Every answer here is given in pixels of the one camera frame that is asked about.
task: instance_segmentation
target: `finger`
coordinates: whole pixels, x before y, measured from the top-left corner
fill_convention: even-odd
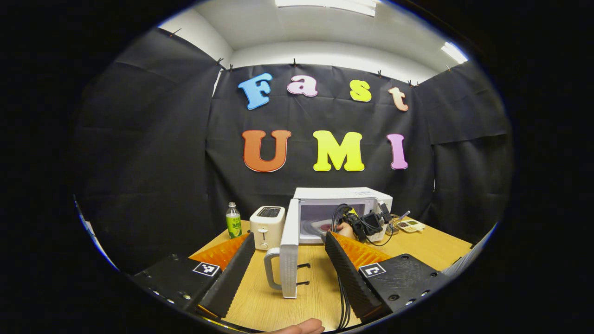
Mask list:
[[[318,328],[317,330],[311,332],[311,333],[303,333],[303,334],[321,334],[323,331],[325,331],[326,328],[324,326]]]
[[[313,333],[314,331],[318,330],[322,326],[322,321],[320,319],[310,318],[300,324],[297,327],[301,328],[303,334]]]
[[[304,334],[301,328],[296,325],[285,327],[283,329],[275,330],[274,332],[266,332],[262,334]]]

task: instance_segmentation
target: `ceiling light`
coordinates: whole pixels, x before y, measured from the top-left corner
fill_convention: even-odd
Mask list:
[[[275,2],[277,7],[330,7],[375,17],[374,0],[275,0]]]
[[[450,57],[454,58],[454,60],[457,61],[458,64],[462,64],[463,62],[468,61],[468,58],[464,56],[462,51],[460,51],[460,49],[458,49],[452,43],[446,42],[445,45],[441,47],[441,50],[447,53]]]

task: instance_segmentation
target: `blue letter f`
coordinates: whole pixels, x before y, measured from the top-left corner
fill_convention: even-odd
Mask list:
[[[272,75],[269,73],[260,74],[257,77],[253,77],[249,80],[246,80],[239,84],[237,87],[244,90],[245,95],[248,97],[248,109],[252,110],[259,106],[265,105],[270,101],[268,96],[262,96],[260,92],[264,92],[266,94],[270,93],[270,86],[268,82],[262,82],[259,85],[257,84],[258,81],[262,80],[272,80]]]

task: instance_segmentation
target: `toaster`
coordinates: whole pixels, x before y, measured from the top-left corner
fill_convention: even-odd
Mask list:
[[[280,237],[285,225],[285,208],[262,206],[249,218],[249,229],[254,233],[256,249],[269,250],[280,247]]]

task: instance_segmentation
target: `black curtain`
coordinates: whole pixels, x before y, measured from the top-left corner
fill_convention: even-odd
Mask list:
[[[270,101],[253,110],[238,85],[257,75],[269,73]],[[307,97],[287,91],[294,75],[316,79],[318,94]],[[351,98],[351,80],[366,81],[371,101]],[[398,87],[409,109],[396,108],[388,89]],[[235,201],[243,219],[249,219],[262,205],[287,207],[296,187],[369,187],[394,197],[392,212],[412,212],[424,221],[433,190],[434,164],[421,102],[408,84],[375,74],[325,65],[258,65],[234,68],[221,74],[213,97],[207,135],[208,190],[211,215],[223,229],[225,210]],[[255,172],[244,164],[246,130],[262,130],[261,158],[274,157],[274,130],[292,133],[287,141],[284,166],[274,172]],[[340,144],[348,132],[362,135],[363,171],[313,169],[317,162],[317,130],[330,131]],[[388,134],[404,136],[407,169],[391,168],[392,148]]]
[[[510,124],[488,77],[465,62],[417,89],[434,152],[427,223],[476,244],[501,219],[510,191]]]
[[[76,196],[107,255],[136,273],[191,254],[209,224],[204,170],[208,107],[220,66],[154,29],[85,90],[76,126]]]

